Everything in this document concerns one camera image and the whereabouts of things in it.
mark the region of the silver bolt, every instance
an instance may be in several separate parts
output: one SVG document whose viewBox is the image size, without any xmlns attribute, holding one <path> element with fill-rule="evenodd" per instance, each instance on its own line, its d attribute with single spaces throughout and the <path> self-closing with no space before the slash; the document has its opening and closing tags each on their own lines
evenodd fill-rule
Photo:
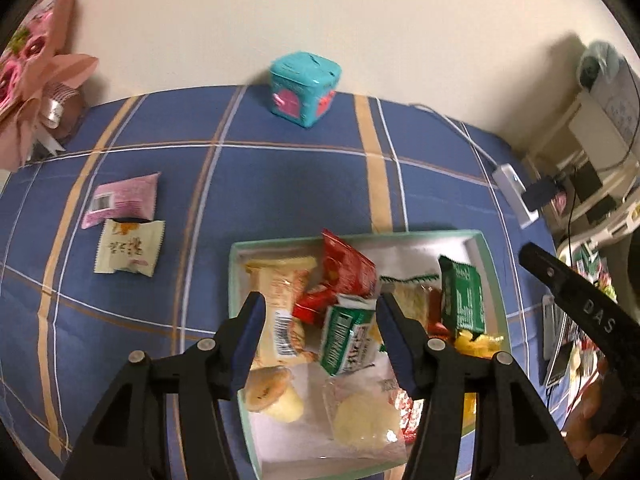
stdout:
<svg viewBox="0 0 640 480">
<path fill-rule="evenodd" d="M 503 365 L 508 366 L 513 363 L 512 355 L 507 352 L 498 352 L 498 355 L 495 358 L 498 359 L 498 362 Z"/>
<path fill-rule="evenodd" d="M 207 337 L 198 341 L 198 348 L 204 352 L 213 350 L 216 347 L 216 342 L 212 338 Z"/>
<path fill-rule="evenodd" d="M 129 354 L 129 362 L 133 364 L 141 363 L 145 360 L 145 353 L 142 350 L 134 350 Z"/>
<path fill-rule="evenodd" d="M 442 339 L 438 339 L 437 337 L 434 337 L 427 341 L 427 346 L 431 348 L 431 350 L 439 352 L 440 350 L 444 350 L 445 346 L 447 345 L 444 343 Z"/>
</svg>

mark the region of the power strip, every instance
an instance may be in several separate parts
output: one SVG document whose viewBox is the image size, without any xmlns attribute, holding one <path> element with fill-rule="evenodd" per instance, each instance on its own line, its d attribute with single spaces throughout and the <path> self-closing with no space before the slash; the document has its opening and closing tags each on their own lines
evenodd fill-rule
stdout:
<svg viewBox="0 0 640 480">
<path fill-rule="evenodd" d="M 520 228 L 533 224 L 538 219 L 538 212 L 533 213 L 527 209 L 522 200 L 522 194 L 524 193 L 524 184 L 518 177 L 518 174 L 511 167 L 511 164 L 503 164 L 498 166 L 492 173 L 492 177 L 495 183 L 500 188 L 500 191 L 507 199 L 507 203 L 513 209 L 513 212 L 518 219 Z"/>
</svg>

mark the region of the plaid tablecloth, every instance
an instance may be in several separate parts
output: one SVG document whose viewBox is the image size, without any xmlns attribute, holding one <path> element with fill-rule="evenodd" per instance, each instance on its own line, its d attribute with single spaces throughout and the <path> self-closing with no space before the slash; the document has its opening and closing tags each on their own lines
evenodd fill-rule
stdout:
<svg viewBox="0 0 640 480">
<path fill-rule="evenodd" d="M 309 130 L 268 111 L 267 87 L 193 88 L 92 108 L 64 155 L 13 174 L 0 198 L 0 415 L 52 472 L 134 349 L 180 352 L 227 316 L 227 264 L 241 240 L 478 229 L 497 267 L 513 354 L 543 379 L 540 300 L 517 264 L 527 241 L 553 252 L 543 220 L 521 230 L 490 168 L 439 118 L 338 94 Z M 499 163 L 510 148 L 469 127 Z M 94 274 L 101 226 L 82 230 L 98 184 L 161 171 L 166 221 L 153 278 Z M 544 391 L 538 388 L 541 396 Z M 551 409 L 564 419 L 566 388 Z M 172 464 L 184 478 L 169 403 Z M 241 477 L 253 472 L 237 408 L 223 407 Z M 463 439 L 468 476 L 473 436 Z"/>
</svg>

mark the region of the white cable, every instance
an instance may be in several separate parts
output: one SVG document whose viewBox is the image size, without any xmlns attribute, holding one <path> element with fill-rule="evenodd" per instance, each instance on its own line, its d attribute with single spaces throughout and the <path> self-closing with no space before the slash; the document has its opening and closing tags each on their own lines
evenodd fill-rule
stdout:
<svg viewBox="0 0 640 480">
<path fill-rule="evenodd" d="M 498 164 L 491 155 L 489 155 L 484 149 L 482 149 L 482 147 L 479 146 L 477 142 L 475 142 L 470 137 L 466 136 L 465 133 L 451 119 L 449 119 L 448 117 L 446 117 L 446 116 L 442 115 L 441 113 L 437 112 L 433 108 L 428 107 L 427 105 L 423 105 L 423 104 L 420 104 L 420 103 L 415 103 L 415 104 L 412 104 L 412 106 L 414 108 L 417 108 L 418 110 L 422 110 L 423 112 L 431 112 L 432 114 L 435 114 L 438 117 L 440 117 L 442 120 L 446 121 L 447 124 L 449 126 L 451 126 L 453 128 L 453 130 L 460 137 L 462 137 L 463 139 L 466 140 L 466 142 L 471 144 L 476 150 L 478 150 L 479 153 L 482 153 L 482 155 L 484 155 L 486 160 L 488 160 L 490 163 L 492 163 L 494 165 L 494 168 L 497 168 L 498 166 L 500 166 L 500 164 Z"/>
</svg>

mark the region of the teal box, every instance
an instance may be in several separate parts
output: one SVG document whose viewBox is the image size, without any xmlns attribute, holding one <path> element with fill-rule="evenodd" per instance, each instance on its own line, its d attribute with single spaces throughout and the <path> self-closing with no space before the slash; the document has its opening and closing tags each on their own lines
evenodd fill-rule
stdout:
<svg viewBox="0 0 640 480">
<path fill-rule="evenodd" d="M 287 54 L 271 65 L 271 111 L 308 128 L 331 107 L 340 65 L 308 52 Z"/>
</svg>

